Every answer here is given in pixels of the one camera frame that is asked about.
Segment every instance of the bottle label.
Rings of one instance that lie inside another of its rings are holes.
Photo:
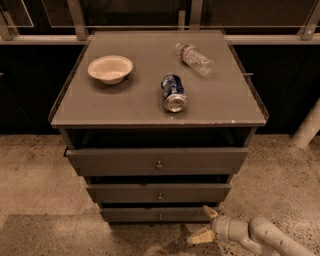
[[[195,47],[192,44],[186,44],[182,49],[181,49],[181,55],[180,58],[181,60],[186,63],[186,64],[190,64],[187,62],[188,59],[188,54],[189,52],[194,49]]]

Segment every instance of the drawer cabinet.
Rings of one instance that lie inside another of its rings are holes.
[[[49,119],[101,216],[113,223],[207,221],[202,206],[225,200],[251,136],[267,119],[223,34],[97,31],[93,37]],[[182,65],[173,54],[178,42],[214,59],[214,77]],[[133,72],[101,88],[87,68],[104,55],[131,59]],[[160,82],[168,73],[180,76],[188,96],[179,113],[163,108]]]
[[[221,202],[229,184],[108,184],[89,185],[97,203]]]
[[[148,148],[68,150],[81,176],[236,173],[247,148]]]

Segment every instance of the drawer knob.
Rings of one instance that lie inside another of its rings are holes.
[[[162,170],[163,169],[163,165],[162,165],[160,160],[157,162],[156,169],[157,170]]]
[[[163,200],[163,196],[161,193],[158,194],[158,200]]]

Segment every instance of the cabinet top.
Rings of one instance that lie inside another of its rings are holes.
[[[175,55],[179,42],[214,60],[212,78],[181,63]],[[106,55],[129,58],[133,71],[120,84],[101,88],[87,68]],[[160,83],[168,73],[181,78],[188,97],[179,113],[163,108]],[[220,31],[97,31],[50,121],[55,128],[263,126],[266,118],[253,94]]]

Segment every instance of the aluminum can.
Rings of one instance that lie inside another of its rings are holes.
[[[163,107],[171,112],[180,112],[187,105],[187,96],[180,77],[174,74],[166,75],[161,82],[163,89]]]

